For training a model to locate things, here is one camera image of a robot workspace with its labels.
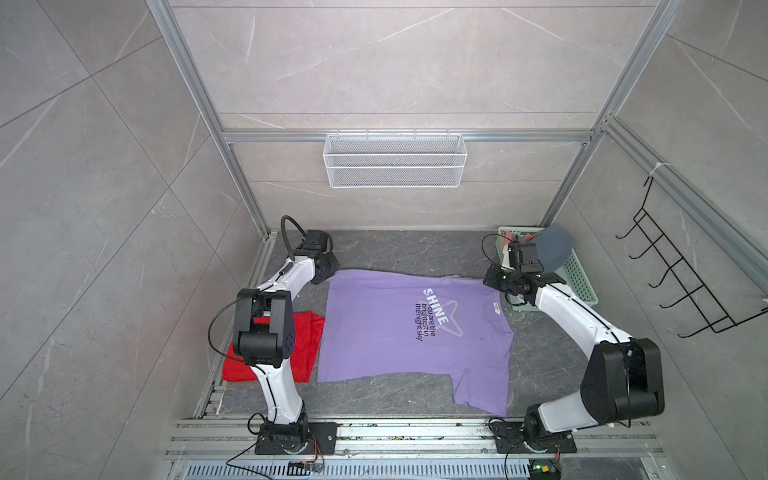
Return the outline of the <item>purple t shirt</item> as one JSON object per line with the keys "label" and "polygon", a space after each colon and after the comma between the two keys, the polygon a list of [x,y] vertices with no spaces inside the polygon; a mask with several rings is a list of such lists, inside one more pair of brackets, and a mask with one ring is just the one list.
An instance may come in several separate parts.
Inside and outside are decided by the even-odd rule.
{"label": "purple t shirt", "polygon": [[506,413],[514,332],[500,293],[482,280],[341,270],[325,319],[319,381],[447,375],[455,403]]}

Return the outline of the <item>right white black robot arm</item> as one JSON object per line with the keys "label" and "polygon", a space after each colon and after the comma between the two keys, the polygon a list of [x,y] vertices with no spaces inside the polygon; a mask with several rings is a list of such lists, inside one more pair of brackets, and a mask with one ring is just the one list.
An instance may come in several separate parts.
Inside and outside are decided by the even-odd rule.
{"label": "right white black robot arm", "polygon": [[665,410],[662,358],[647,338],[635,338],[600,316],[554,273],[517,273],[489,267],[484,284],[520,296],[553,319],[588,363],[579,390],[528,408],[528,441],[572,430],[661,415]]}

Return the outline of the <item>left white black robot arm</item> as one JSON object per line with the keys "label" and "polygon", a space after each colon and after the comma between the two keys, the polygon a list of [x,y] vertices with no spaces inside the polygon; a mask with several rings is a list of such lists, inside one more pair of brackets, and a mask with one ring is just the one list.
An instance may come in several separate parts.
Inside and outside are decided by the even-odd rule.
{"label": "left white black robot arm", "polygon": [[290,365],[297,342],[293,300],[306,285],[328,280],[339,268],[331,237],[310,230],[296,248],[288,249],[274,275],[237,295],[233,352],[257,376],[267,402],[266,419],[275,426],[297,425],[304,410]]}

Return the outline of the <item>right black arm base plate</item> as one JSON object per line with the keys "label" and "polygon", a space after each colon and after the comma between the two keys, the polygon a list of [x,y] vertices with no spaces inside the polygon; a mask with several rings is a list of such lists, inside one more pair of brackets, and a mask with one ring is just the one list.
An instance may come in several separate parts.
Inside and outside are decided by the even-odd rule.
{"label": "right black arm base plate", "polygon": [[557,454],[576,453],[577,447],[570,432],[534,436],[528,434],[523,421],[509,421],[493,417],[487,423],[499,454]]}

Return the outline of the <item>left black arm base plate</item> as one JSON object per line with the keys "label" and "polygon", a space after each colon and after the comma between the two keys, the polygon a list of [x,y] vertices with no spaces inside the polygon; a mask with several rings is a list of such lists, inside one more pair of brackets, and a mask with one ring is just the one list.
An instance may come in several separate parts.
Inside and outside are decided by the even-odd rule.
{"label": "left black arm base plate", "polygon": [[333,454],[338,428],[335,422],[297,422],[290,425],[267,422],[259,429],[255,454]]}

